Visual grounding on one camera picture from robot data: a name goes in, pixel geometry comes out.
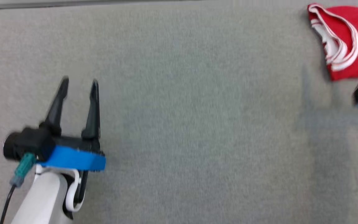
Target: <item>white stripe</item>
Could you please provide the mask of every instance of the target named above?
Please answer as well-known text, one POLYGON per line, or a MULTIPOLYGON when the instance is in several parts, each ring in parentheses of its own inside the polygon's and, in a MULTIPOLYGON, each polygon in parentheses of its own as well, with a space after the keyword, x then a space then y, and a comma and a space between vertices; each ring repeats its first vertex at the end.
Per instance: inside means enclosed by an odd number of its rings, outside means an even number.
POLYGON ((325 60, 327 61, 327 64, 331 64, 334 59, 333 56, 338 52, 339 49, 338 44, 327 33, 327 30, 322 24, 320 23, 314 24, 312 25, 312 27, 316 30, 318 34, 320 34, 322 42, 325 43, 324 49, 327 54, 325 60))
POLYGON ((318 19, 312 19, 312 20, 310 20, 310 23, 311 24, 315 24, 315 23, 319 23, 320 22, 320 20, 318 20, 318 19))
POLYGON ((310 5, 309 11, 312 13, 315 13, 317 15, 317 17, 319 18, 319 21, 324 25, 328 34, 331 35, 333 38, 337 39, 339 42, 339 50, 338 50, 337 54, 333 57, 331 69, 333 71, 340 71, 340 70, 344 70, 345 68, 352 65, 358 57, 358 31, 353 26, 353 24, 351 24, 349 21, 347 21, 343 17, 340 17, 332 12, 325 10, 323 7, 321 7, 320 5, 317 5, 317 4, 310 5), (318 9, 316 9, 316 7, 322 9, 325 13, 327 13, 330 16, 341 19, 349 27, 349 29, 351 30, 351 33, 352 33, 352 50, 348 55, 346 55, 347 46, 346 46, 345 42, 343 40, 341 40, 330 29, 330 27, 328 27, 328 25, 325 23, 324 19, 322 18, 320 12, 318 11, 318 9))

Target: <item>teal cable connector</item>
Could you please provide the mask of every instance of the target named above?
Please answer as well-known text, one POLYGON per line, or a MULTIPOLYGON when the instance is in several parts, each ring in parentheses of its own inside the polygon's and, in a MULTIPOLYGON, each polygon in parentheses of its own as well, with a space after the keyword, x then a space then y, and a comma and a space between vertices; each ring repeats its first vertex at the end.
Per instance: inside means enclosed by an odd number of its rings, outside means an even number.
POLYGON ((15 175, 9 181, 9 183, 13 186, 20 187, 24 182, 24 177, 26 177, 27 173, 34 166, 36 162, 35 156, 32 153, 26 153, 21 158, 19 165, 15 170, 15 175))

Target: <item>gray carpet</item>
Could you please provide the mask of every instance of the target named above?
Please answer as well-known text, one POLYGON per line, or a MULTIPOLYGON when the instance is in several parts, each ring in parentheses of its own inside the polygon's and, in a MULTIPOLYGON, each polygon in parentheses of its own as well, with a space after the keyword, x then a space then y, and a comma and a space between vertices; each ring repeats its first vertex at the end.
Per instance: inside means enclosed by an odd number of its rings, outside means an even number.
POLYGON ((0 10, 0 215, 4 139, 68 75, 63 132, 80 133, 97 78, 108 159, 75 223, 358 223, 357 81, 328 81, 307 2, 0 10))
POLYGON ((127 2, 149 2, 147 0, 0 0, 0 9, 111 5, 127 2))

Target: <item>red towel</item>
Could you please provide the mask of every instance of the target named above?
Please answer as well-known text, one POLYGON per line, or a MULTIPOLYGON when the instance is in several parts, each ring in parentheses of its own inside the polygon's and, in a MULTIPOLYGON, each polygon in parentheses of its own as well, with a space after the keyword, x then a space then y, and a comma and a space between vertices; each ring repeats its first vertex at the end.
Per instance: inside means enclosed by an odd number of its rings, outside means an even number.
POLYGON ((358 78, 358 7, 307 6, 312 28, 320 34, 333 81, 358 78))

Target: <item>red object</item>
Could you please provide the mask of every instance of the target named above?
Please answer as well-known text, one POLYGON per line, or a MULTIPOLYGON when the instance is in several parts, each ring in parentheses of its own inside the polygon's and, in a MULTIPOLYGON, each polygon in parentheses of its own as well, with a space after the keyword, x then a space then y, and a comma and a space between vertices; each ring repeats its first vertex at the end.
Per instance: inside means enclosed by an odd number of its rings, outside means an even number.
POLYGON ((333 81, 358 78, 358 7, 307 6, 312 28, 320 34, 333 81))

